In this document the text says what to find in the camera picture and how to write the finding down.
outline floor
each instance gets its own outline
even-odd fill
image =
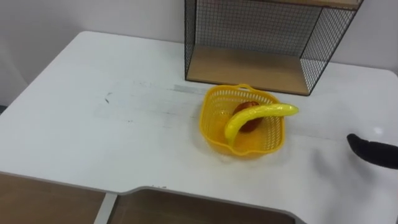
[[[104,194],[0,174],[0,223],[93,223]],[[293,224],[255,208],[142,190],[118,198],[110,224]]]

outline desk surface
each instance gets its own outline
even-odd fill
[[[398,79],[331,63],[297,105],[284,147],[255,161],[198,132],[211,85],[185,82],[183,45],[83,32],[0,117],[0,171],[126,194],[164,187],[290,211],[308,224],[394,223],[398,173],[358,159],[345,136],[398,144]]]

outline yellow banana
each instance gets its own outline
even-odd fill
[[[293,105],[276,103],[271,105],[259,105],[246,108],[236,113],[226,124],[225,138],[230,146],[233,145],[236,135],[246,122],[265,116],[290,116],[299,112]]]

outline yellow plastic basket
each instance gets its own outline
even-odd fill
[[[259,157],[280,149],[285,139],[284,117],[265,117],[250,133],[236,136],[234,146],[227,145],[224,127],[234,109],[241,103],[256,101],[260,105],[279,103],[269,93],[249,85],[218,85],[206,93],[200,114],[200,131],[208,144],[222,154],[238,157]]]

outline wooden panel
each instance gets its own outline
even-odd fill
[[[195,46],[187,80],[309,94],[298,57],[247,50]]]
[[[311,6],[342,7],[357,9],[361,0],[271,0],[274,2],[284,2],[293,4],[306,4]]]

